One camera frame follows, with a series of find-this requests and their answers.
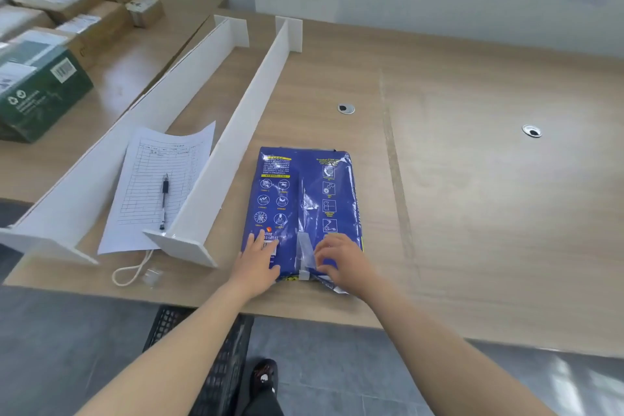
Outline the person's right forearm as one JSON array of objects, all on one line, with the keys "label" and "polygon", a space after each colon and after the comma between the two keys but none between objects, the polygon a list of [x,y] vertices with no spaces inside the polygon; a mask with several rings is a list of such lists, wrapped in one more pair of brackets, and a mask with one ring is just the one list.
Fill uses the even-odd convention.
[{"label": "person's right forearm", "polygon": [[389,282],[354,294],[371,308],[435,416],[557,416],[524,384]]}]

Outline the person's black shoe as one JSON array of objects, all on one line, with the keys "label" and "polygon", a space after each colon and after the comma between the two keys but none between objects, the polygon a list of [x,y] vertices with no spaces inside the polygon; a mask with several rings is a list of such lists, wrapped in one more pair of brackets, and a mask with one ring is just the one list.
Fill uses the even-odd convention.
[{"label": "person's black shoe", "polygon": [[249,383],[250,400],[264,393],[277,395],[278,365],[272,358],[263,358],[254,366]]}]

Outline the black ballpoint pen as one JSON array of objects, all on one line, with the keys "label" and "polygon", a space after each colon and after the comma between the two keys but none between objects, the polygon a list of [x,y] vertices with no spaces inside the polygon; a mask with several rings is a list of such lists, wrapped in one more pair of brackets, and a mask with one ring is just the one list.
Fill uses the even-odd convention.
[{"label": "black ballpoint pen", "polygon": [[162,179],[162,203],[161,203],[161,215],[160,215],[160,226],[159,230],[164,231],[167,223],[167,199],[168,199],[168,189],[169,189],[169,178],[168,173],[166,173]]}]

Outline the blue plastic-wrapped paper pack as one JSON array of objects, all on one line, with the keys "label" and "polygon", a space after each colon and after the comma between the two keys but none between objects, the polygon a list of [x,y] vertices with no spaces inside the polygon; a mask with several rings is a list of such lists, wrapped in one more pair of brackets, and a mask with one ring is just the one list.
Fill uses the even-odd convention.
[{"label": "blue plastic-wrapped paper pack", "polygon": [[314,249],[328,234],[342,233],[362,249],[363,229],[348,152],[260,148],[250,190],[241,249],[249,234],[265,230],[278,240],[279,280],[316,280],[346,294],[316,269]]}]

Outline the person's black trouser leg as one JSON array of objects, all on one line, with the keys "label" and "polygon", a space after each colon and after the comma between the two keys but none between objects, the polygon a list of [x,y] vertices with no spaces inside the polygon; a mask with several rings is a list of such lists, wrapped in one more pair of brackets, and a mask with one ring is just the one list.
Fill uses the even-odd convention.
[{"label": "person's black trouser leg", "polygon": [[240,416],[285,416],[277,398],[277,386],[250,388],[248,403]]}]

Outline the pile of brown cardboard boxes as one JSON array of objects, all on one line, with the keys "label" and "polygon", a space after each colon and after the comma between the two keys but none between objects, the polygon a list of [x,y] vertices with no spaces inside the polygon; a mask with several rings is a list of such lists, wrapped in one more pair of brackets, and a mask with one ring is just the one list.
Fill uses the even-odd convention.
[{"label": "pile of brown cardboard boxes", "polygon": [[0,0],[0,50],[26,41],[65,46],[88,70],[133,27],[164,16],[160,0]]}]

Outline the person's left forearm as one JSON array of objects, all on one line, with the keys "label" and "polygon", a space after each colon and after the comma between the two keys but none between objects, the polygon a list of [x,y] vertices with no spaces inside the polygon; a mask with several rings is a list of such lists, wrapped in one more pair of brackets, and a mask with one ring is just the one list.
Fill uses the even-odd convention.
[{"label": "person's left forearm", "polygon": [[240,310],[273,282],[230,279],[75,416],[188,416]]}]

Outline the black plastic crate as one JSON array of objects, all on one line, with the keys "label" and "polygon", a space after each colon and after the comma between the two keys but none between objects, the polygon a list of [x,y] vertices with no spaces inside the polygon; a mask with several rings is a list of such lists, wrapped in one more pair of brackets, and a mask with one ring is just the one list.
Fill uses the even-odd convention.
[{"label": "black plastic crate", "polygon": [[[194,310],[190,307],[161,305],[143,351],[165,337]],[[253,316],[238,315],[217,353],[189,416],[234,416],[253,324]]]}]

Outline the dark green cardboard box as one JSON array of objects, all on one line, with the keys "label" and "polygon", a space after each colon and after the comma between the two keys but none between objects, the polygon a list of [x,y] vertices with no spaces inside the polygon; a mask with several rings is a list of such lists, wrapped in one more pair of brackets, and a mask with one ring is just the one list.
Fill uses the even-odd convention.
[{"label": "dark green cardboard box", "polygon": [[64,45],[9,44],[0,50],[0,141],[35,143],[93,87]]}]

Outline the person's right hand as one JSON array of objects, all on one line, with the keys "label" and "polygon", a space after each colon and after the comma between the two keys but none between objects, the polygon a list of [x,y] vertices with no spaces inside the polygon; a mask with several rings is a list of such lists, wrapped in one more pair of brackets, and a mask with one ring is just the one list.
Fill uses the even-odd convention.
[{"label": "person's right hand", "polygon": [[360,247],[349,237],[346,258],[346,269],[341,272],[340,279],[332,279],[333,283],[368,305],[373,304],[383,280]]}]

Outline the white printed form sheet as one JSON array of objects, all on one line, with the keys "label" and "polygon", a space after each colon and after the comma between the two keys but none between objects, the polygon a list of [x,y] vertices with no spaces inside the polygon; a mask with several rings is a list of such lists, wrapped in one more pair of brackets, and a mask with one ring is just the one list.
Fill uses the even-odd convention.
[{"label": "white printed form sheet", "polygon": [[[207,160],[212,122],[198,133],[173,136],[139,128],[129,142],[98,255],[159,249],[144,230],[172,225]],[[167,223],[159,230],[162,179],[168,173]]]}]

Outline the long white divider board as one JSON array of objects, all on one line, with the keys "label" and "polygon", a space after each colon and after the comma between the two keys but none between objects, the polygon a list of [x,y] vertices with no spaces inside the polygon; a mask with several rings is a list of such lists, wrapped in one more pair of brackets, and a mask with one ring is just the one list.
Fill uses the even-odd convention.
[{"label": "long white divider board", "polygon": [[20,220],[0,244],[27,256],[99,266],[76,246],[113,193],[139,128],[164,132],[235,47],[248,48],[245,19],[214,15],[215,28],[140,97]]},{"label": "long white divider board", "polygon": [[167,255],[216,268],[204,244],[291,52],[302,52],[303,21],[275,17],[276,37],[167,232],[144,230]]}]

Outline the person's left hand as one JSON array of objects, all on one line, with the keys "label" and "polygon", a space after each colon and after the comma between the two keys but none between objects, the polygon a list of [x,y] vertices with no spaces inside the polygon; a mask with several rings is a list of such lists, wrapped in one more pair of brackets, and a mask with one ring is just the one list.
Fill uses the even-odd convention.
[{"label": "person's left hand", "polygon": [[278,240],[267,241],[263,229],[256,236],[249,234],[245,249],[236,258],[228,280],[228,286],[242,303],[263,294],[279,278],[280,265],[271,264],[277,245]]}]

